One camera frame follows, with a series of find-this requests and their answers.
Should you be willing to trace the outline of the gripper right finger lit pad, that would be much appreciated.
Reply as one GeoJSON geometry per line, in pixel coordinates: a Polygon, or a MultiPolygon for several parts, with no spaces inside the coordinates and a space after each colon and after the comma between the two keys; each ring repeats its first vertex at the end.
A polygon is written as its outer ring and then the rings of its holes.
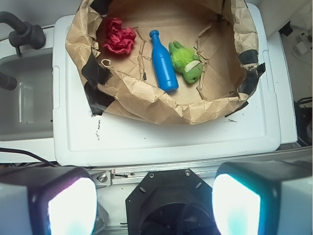
{"type": "Polygon", "coordinates": [[[311,235],[311,161],[225,162],[212,189],[223,235],[311,235]]]}

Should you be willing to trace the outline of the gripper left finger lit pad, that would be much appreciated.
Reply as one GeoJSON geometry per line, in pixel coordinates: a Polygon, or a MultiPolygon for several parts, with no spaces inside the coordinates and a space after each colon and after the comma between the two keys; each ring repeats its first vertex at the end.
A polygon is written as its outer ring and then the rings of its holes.
{"type": "Polygon", "coordinates": [[[2,235],[90,235],[96,212],[96,186],[85,168],[0,171],[2,235]]]}

